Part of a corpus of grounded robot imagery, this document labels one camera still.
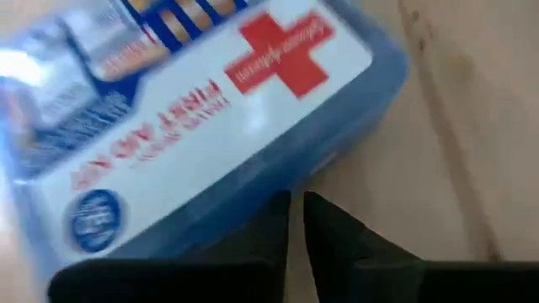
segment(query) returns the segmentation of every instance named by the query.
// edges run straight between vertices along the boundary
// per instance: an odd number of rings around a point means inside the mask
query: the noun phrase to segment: red cross
[[[310,57],[311,49],[334,33],[317,13],[311,11],[287,30],[268,13],[262,13],[245,24],[240,32],[254,52],[232,63],[225,73],[241,93],[248,93],[277,74],[301,98],[328,79],[326,72]]]

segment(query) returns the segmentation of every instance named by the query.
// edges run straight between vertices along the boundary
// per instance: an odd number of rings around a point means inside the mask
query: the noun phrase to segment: blue plastic case
[[[248,4],[243,0],[235,0],[236,13],[223,17],[215,9],[212,9],[207,1],[197,1],[210,15],[213,24],[219,27],[226,27],[227,19],[232,21],[232,19],[241,18],[243,13],[249,13],[249,10],[256,9],[263,2],[251,1]],[[359,76],[345,84],[309,115],[300,119],[289,130],[269,142],[262,150],[249,158],[245,158],[241,165],[231,170],[224,177],[219,178],[206,190],[201,191],[187,203],[181,205],[169,215],[164,216],[129,241],[110,251],[106,251],[104,254],[97,255],[98,257],[175,258],[187,250],[203,247],[218,241],[230,231],[249,221],[276,190],[293,189],[309,178],[323,164],[327,163],[329,158],[345,150],[376,126],[407,76],[405,55],[388,39],[382,30],[374,25],[372,20],[350,3],[345,0],[326,0],[323,2],[329,10],[339,16],[340,22],[346,24],[370,51],[372,54],[371,64]],[[204,47],[204,35],[206,35],[206,32],[197,29],[196,25],[194,26],[194,23],[189,21],[187,13],[184,13],[180,7],[171,3],[172,1],[155,2],[148,7],[145,13],[138,13],[128,2],[123,2],[128,10],[128,15],[132,18],[132,21],[127,21],[127,23],[131,24],[135,29],[138,29],[139,26],[147,26],[162,41],[164,47],[172,53],[171,58],[173,58],[182,56],[181,50],[184,45],[178,40],[178,37],[175,37],[170,30],[166,29],[167,25],[160,19],[162,15],[159,15],[159,12],[163,11],[163,9],[172,10],[176,18],[184,24],[191,40],[198,40],[199,36],[201,36],[200,43],[197,42],[198,45],[193,45],[192,47]],[[65,20],[58,24],[60,29],[68,29]],[[36,30],[40,29],[41,26],[31,29],[29,35],[35,35]],[[211,35],[212,30],[208,30],[207,34]],[[29,35],[15,40],[13,44],[20,45],[20,41],[24,41]],[[106,103],[107,97],[109,97],[104,92],[109,92],[109,86],[113,86],[115,91],[126,96],[129,110],[136,110],[133,100],[136,99],[135,96],[137,95],[141,77],[158,70],[163,64],[167,64],[166,60],[156,61],[155,64],[152,63],[137,72],[123,76],[120,80],[105,83],[91,76],[96,71],[89,67],[88,61],[92,59],[88,57],[94,56],[94,54],[85,53],[83,47],[77,42],[77,36],[73,35],[69,29],[67,30],[66,42],[69,50],[75,53],[85,74],[90,75],[92,87],[97,92],[97,98],[101,104]],[[31,97],[25,93],[24,84],[21,84],[20,81],[6,78],[4,79],[4,88],[4,92],[6,92],[4,94],[5,100],[9,101],[10,98],[15,98],[20,101],[25,113],[29,113],[28,120],[38,121],[35,122],[35,125],[32,125],[35,133],[31,140],[41,140],[42,138],[45,138],[42,140],[51,140],[51,129],[56,130],[65,126],[62,124],[64,122],[47,122],[49,124],[59,124],[52,128],[49,126],[44,128],[43,124],[46,124],[46,122],[36,119],[33,116],[34,109],[27,106],[27,103],[31,103],[29,101]],[[25,146],[24,143],[21,143],[21,138],[24,139],[27,134],[25,130],[13,130],[13,109],[5,104],[9,104],[9,102],[4,103],[3,112],[12,121],[12,123],[4,123],[4,133],[7,134],[6,138],[8,139],[5,140],[6,146],[9,147],[7,149],[6,163],[9,168],[10,178],[13,181],[14,199],[24,234],[27,236],[29,247],[39,265],[40,276],[48,280],[59,268],[69,265],[72,260],[58,255],[54,244],[50,240],[50,234],[46,228],[48,218],[40,211],[38,207],[40,197],[33,190],[35,176],[48,170],[56,169],[55,167],[62,165],[65,158],[73,157],[72,154],[76,154],[80,149],[92,149],[94,138],[108,132],[109,129],[115,128],[118,124],[127,123],[126,121],[128,120],[124,116],[128,115],[128,113],[120,111],[121,113],[117,116],[109,117],[108,123],[103,128],[96,130],[90,136],[84,137],[83,140],[72,143],[72,146],[62,146],[62,152],[58,152],[54,157],[46,159],[46,162],[39,165],[26,165],[28,161],[20,160],[21,148],[26,147],[20,147],[20,145]],[[73,119],[73,115],[81,113],[78,111],[63,119]],[[69,133],[65,128],[62,130],[64,131],[63,136],[74,136],[74,133]],[[58,140],[56,137],[55,140],[57,141],[54,144],[60,146],[64,144],[61,142],[61,138],[62,136]],[[106,219],[104,219],[106,227],[104,228],[121,232],[120,223],[117,221],[118,213],[120,212],[120,207],[129,207],[130,201],[117,198],[113,192],[108,192],[105,189],[95,189],[91,194],[98,195],[105,201],[108,199],[108,201],[113,200],[115,202],[113,206],[107,205],[108,202],[101,205],[105,207],[106,212]],[[78,201],[78,204],[75,203],[77,206],[73,207],[82,207],[84,209],[81,210],[83,213],[86,210],[85,207],[88,207],[84,203],[91,200],[90,198],[88,195],[84,196],[83,199]],[[67,222],[75,220],[73,218],[77,217],[71,216],[66,220]],[[66,237],[70,237],[69,230],[66,231]],[[85,258],[95,257],[92,254],[92,249],[97,252],[109,245],[109,243],[101,242],[101,244],[106,245],[104,247],[95,247],[92,246],[93,239],[81,240],[77,238],[77,240],[80,240],[79,246],[89,248],[84,249],[87,254]]]

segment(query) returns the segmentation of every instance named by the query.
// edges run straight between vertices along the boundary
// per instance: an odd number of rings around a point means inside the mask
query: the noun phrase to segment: black object
[[[320,303],[539,302],[537,263],[427,262],[315,193],[304,222]]]
[[[51,281],[51,303],[283,301],[291,195],[281,192],[243,229],[178,260],[96,259]]]

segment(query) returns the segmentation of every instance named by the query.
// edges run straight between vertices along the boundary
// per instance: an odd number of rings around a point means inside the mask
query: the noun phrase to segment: blue circular badge
[[[86,253],[102,251],[118,236],[121,220],[118,195],[104,189],[92,190],[72,209],[72,238]]]

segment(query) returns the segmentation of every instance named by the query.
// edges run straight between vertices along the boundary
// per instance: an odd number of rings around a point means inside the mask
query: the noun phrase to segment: printed label
[[[113,81],[163,60],[167,56],[168,49],[152,29],[144,26],[133,39],[110,50],[103,60],[95,58],[92,70],[99,79]]]
[[[110,92],[103,102],[112,104],[110,109],[85,112],[66,125],[91,137],[94,129],[115,124],[91,148],[34,181],[42,214],[49,218],[52,246],[62,259],[76,262],[88,257],[81,251],[93,250],[92,257],[104,256],[136,237],[272,144],[372,59],[349,28],[316,0],[263,2],[192,46],[140,79],[134,112],[121,123],[101,117],[122,116],[131,97]],[[71,144],[66,143],[70,138],[58,136],[40,152],[54,158],[56,144]],[[73,140],[76,146],[79,139]],[[298,136],[289,143],[294,150],[304,142]],[[262,163],[252,169],[266,167]],[[105,235],[115,235],[107,245],[67,246],[62,215],[81,194],[102,189],[129,206],[120,215],[122,232],[104,228]],[[81,230],[81,243],[92,241],[87,231],[101,231]]]
[[[300,98],[328,79],[326,72],[311,59],[310,52],[334,31],[315,12],[288,30],[263,13],[240,31],[254,49],[254,53],[226,70],[240,92],[247,93],[277,75]]]
[[[92,190],[74,205],[70,215],[72,240],[85,253],[100,252],[117,237],[121,221],[118,195]]]
[[[24,58],[15,66],[24,71],[23,82],[29,102],[21,103],[29,124],[51,128],[70,113],[98,98],[80,61],[66,43],[66,33],[50,22],[21,41]]]

